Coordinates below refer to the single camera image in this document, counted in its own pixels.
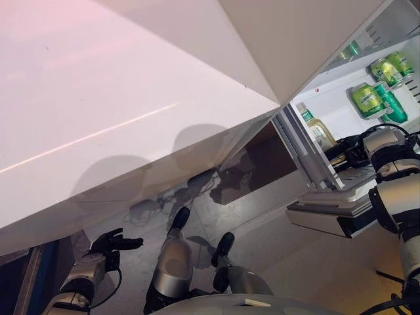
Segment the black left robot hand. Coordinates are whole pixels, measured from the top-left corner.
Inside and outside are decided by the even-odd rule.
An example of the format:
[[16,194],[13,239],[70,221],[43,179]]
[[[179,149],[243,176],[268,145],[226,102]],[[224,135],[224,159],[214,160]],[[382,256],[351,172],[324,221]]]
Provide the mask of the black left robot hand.
[[91,245],[87,252],[88,255],[101,253],[105,257],[114,251],[129,251],[142,247],[144,240],[142,238],[125,238],[123,229],[117,228],[100,235]]

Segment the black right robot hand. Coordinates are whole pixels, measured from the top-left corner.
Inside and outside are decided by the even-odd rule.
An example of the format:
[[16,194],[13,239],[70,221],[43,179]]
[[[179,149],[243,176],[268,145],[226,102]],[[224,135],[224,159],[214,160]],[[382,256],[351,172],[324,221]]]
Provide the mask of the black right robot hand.
[[369,165],[368,157],[359,143],[359,135],[339,139],[324,154],[336,172],[350,168],[361,168]]

